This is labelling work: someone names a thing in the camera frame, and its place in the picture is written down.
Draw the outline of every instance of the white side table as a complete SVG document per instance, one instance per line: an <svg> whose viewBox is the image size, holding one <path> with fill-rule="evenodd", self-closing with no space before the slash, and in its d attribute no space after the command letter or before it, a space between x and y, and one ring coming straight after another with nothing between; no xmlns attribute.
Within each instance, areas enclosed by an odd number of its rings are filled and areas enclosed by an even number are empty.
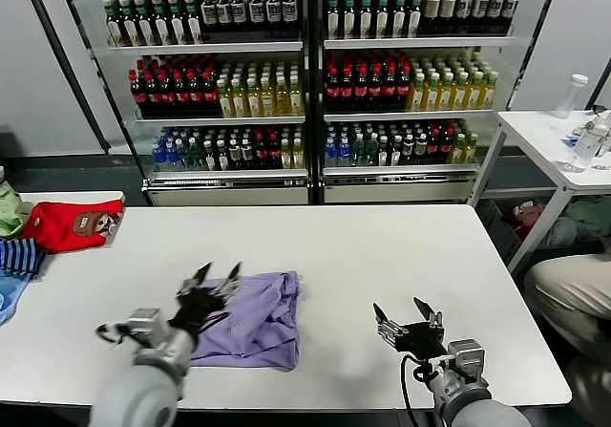
<svg viewBox="0 0 611 427"><path fill-rule="evenodd" d="M557 187L537 223L507 266L514 273L520 263L538 247L573 196L611 194L611 170L589 167L582 173L571 173L562 168L572 150L563 140L576 126L592 118L584 112L573 112L567 119L557 119L546 112L500 112L498 116L498 129L467 204L473 207L477 205L507 136L512 137L516 145ZM611 155L594 159L595 164L611 166Z"/></svg>

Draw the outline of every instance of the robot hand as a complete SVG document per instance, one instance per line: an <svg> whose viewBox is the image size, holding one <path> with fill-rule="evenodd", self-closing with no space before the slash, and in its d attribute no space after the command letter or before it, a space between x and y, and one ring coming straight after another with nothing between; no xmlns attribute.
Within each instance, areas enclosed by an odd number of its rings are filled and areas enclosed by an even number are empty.
<svg viewBox="0 0 611 427"><path fill-rule="evenodd" d="M441 312L414 298L426 322L400 326L373 304L378 334L398 352L406 352L401 363L401 385L410 421L411 411L405 383L410 359L417 367L413 377L432 392L435 413L448 427L530 427L518 410L492 400L488 382L482 377L484 349L474 339L453 341L446 350Z"/></svg>
<svg viewBox="0 0 611 427"><path fill-rule="evenodd" d="M218 287L202 287L211 266L182 283L177 292L180 308L167 322L159 309L138 309L124 323L97 328L97 335L107 342L121 344L128 337L138 347L134 366L96 401L90 426L169 427L174 423L199 335L227 317L221 311L238 288L240 264Z"/></svg>

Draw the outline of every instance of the cable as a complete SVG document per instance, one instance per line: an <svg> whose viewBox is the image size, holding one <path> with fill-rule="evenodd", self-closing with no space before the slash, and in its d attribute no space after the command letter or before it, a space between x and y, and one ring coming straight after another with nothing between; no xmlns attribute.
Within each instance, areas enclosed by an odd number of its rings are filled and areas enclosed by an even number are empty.
<svg viewBox="0 0 611 427"><path fill-rule="evenodd" d="M411 424L413 424L413 427L420 427L411 410L410 398L408 397L408 386L405 384L405 366L408 363L408 359L411 359L411 356L406 353L401 360L401 390L403 391L403 401L405 402L406 410L408 410L408 417L410 418Z"/></svg>

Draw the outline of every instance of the lavender shirt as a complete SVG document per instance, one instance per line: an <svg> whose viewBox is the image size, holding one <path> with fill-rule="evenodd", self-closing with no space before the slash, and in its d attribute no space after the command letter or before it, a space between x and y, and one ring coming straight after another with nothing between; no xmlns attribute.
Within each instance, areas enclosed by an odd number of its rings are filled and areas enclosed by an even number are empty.
<svg viewBox="0 0 611 427"><path fill-rule="evenodd" d="M220 280L204 283L214 287ZM229 317L200 334L195 367L282 367L299 360L295 271L243 277L226 311Z"/></svg>

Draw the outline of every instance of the white wall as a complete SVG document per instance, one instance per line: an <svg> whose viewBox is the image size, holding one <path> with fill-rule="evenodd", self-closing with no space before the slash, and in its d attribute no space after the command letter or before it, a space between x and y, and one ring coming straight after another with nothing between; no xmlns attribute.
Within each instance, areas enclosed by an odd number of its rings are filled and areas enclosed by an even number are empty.
<svg viewBox="0 0 611 427"><path fill-rule="evenodd" d="M101 154L30 0L2 0L0 154Z"/></svg>
<svg viewBox="0 0 611 427"><path fill-rule="evenodd" d="M611 0L552 0L512 110L553 110L575 73L590 77L585 106L611 55L610 11Z"/></svg>

